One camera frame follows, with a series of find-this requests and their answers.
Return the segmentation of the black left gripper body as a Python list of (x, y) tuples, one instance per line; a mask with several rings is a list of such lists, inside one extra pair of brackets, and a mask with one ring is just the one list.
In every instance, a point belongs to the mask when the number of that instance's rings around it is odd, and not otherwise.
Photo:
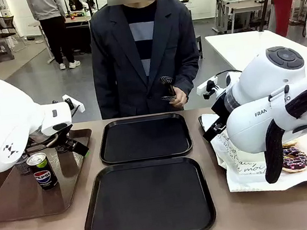
[(70, 138), (70, 130), (71, 128), (64, 128), (57, 132), (51, 141), (51, 147), (56, 150), (73, 148), (75, 146), (75, 140)]

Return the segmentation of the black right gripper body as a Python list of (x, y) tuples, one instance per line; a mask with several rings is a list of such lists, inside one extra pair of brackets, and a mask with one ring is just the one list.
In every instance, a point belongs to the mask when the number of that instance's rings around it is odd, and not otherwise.
[(219, 116), (219, 122), (221, 124), (226, 123), (227, 119), (230, 115), (229, 110), (226, 108), (226, 106), (224, 104), (225, 96), (226, 96), (225, 92), (223, 92), (220, 96), (218, 96), (216, 98), (215, 103), (213, 104), (213, 106), (211, 108), (212, 111), (214, 111), (214, 113)]

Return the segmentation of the person left hand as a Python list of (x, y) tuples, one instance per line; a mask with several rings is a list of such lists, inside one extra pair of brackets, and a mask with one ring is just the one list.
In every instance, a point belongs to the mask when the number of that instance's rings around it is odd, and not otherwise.
[(170, 104), (178, 109), (183, 109), (187, 103), (187, 95), (180, 88), (173, 87), (176, 94), (175, 99), (170, 102)]

